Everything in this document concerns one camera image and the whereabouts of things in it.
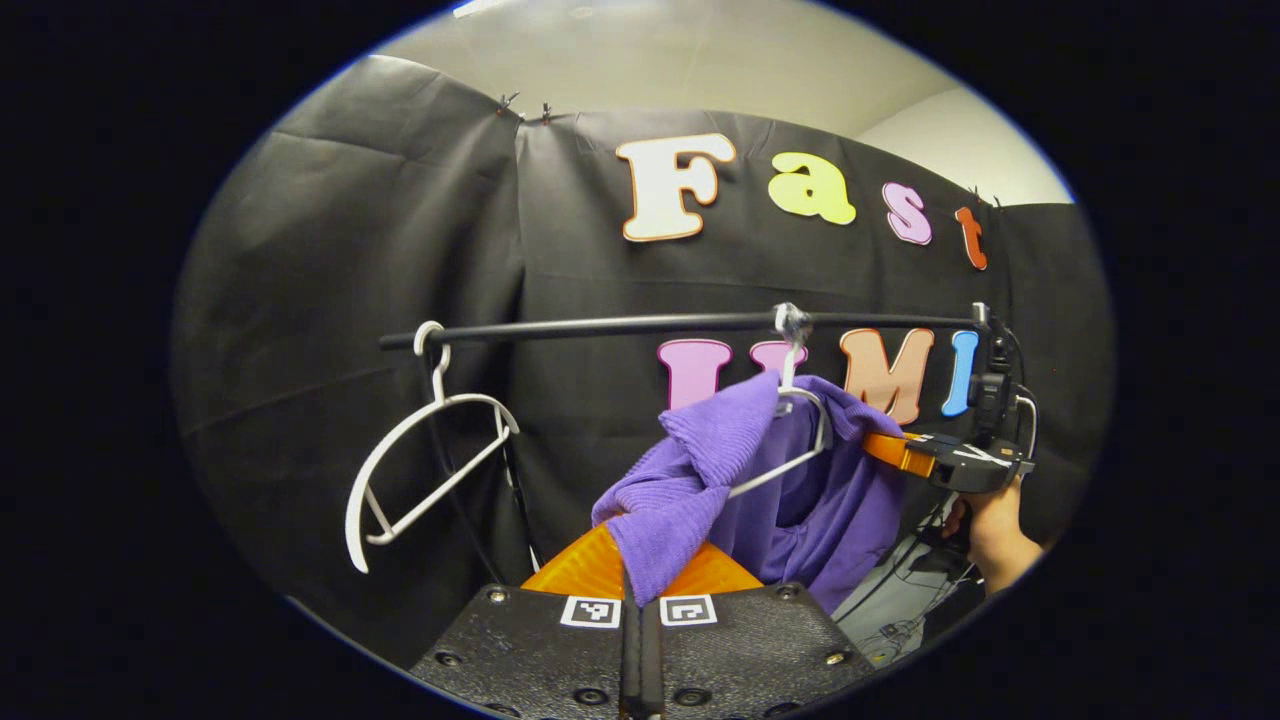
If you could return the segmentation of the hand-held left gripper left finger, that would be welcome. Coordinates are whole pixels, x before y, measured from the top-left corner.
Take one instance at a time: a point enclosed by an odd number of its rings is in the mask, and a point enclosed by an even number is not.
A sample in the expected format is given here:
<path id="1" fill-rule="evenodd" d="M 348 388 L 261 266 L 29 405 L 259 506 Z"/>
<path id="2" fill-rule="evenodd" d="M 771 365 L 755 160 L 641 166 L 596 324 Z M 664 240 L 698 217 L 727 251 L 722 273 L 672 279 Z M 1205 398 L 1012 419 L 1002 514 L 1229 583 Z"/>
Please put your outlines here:
<path id="1" fill-rule="evenodd" d="M 599 525 L 524 584 L 484 585 L 410 674 L 498 717 L 630 719 L 640 619 Z"/>

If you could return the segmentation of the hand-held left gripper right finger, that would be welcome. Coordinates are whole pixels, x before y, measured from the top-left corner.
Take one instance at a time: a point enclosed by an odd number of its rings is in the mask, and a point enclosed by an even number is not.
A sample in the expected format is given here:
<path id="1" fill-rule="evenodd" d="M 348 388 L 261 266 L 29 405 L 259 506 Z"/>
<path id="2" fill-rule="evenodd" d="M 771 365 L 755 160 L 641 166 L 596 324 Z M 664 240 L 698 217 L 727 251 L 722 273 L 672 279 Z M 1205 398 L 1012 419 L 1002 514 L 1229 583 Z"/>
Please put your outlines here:
<path id="1" fill-rule="evenodd" d="M 771 719 L 874 671 L 805 585 L 764 585 L 713 544 L 640 610 L 643 719 Z"/>

